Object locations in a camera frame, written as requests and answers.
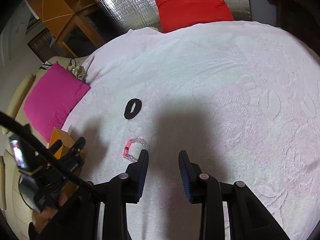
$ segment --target bed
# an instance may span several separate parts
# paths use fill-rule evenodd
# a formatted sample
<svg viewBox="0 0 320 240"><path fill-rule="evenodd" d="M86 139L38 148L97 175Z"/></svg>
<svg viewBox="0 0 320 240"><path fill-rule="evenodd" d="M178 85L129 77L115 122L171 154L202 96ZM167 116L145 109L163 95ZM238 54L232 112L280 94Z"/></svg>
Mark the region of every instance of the bed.
<svg viewBox="0 0 320 240"><path fill-rule="evenodd" d="M129 31L94 52L86 80L92 88L63 127L86 138L81 177L110 180L130 163L127 141L147 143L143 196L127 207L132 239L198 238L200 207L185 199L178 169L182 149L219 181L244 181L290 239L315 228L319 57L289 33L256 22ZM127 120L132 98L142 109Z"/></svg>

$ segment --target silver bolt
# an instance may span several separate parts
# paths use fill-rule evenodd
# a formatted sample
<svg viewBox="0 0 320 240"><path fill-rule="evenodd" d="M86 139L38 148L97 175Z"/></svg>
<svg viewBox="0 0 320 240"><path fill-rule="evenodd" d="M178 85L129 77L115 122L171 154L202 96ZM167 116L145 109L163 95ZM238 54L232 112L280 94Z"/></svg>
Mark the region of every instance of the silver bolt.
<svg viewBox="0 0 320 240"><path fill-rule="evenodd" d="M201 174L199 175L199 177L200 177L200 179L203 179L203 180L209 179L209 175L206 174L206 173L201 173Z"/></svg>
<svg viewBox="0 0 320 240"><path fill-rule="evenodd" d="M128 177L129 177L129 175L126 174L126 173L121 173L121 174L119 174L119 178L120 178L120 179L127 179Z"/></svg>
<svg viewBox="0 0 320 240"><path fill-rule="evenodd" d="M244 187L244 186L245 186L245 183L244 183L243 181L241 181L241 180L238 180L238 181L236 182L236 185L237 185L238 187Z"/></svg>

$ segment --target black hair tie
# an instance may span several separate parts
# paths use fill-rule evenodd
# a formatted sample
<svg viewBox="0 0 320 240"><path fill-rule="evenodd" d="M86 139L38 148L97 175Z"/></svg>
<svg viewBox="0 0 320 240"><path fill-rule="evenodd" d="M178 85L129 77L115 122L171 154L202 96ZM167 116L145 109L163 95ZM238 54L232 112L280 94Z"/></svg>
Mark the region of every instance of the black hair tie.
<svg viewBox="0 0 320 240"><path fill-rule="evenodd" d="M135 103L136 105L134 106L134 109L133 109L133 111L131 112L131 109L132 109L132 106L133 106L134 103ZM137 98L131 99L131 100L127 103L127 105L126 105L126 107L125 107L124 118L130 120L130 119L136 117L136 115L140 112L141 107L142 107L142 102L141 102L140 99L137 99Z"/></svg>

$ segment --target device screen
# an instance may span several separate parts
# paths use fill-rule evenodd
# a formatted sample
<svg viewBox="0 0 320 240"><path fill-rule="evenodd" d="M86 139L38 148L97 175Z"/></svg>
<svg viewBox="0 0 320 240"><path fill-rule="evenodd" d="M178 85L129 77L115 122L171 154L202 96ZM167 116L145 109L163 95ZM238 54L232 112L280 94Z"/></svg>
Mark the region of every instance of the device screen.
<svg viewBox="0 0 320 240"><path fill-rule="evenodd" d="M16 164L17 164L18 168L22 169L22 170L29 170L30 167L28 166L28 164L23 156L19 141L18 140L11 140L10 143L11 143L12 152L13 152L13 155L16 160Z"/></svg>

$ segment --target reflective insulation mat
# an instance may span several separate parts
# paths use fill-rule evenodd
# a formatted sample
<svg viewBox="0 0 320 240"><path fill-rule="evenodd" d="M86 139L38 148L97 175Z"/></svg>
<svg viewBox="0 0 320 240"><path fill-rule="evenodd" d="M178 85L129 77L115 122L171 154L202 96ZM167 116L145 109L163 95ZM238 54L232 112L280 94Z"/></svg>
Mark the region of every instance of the reflective insulation mat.
<svg viewBox="0 0 320 240"><path fill-rule="evenodd" d="M155 0L97 0L119 29L126 33L130 29L146 26L161 29ZM234 20L251 21L249 0L225 0Z"/></svg>

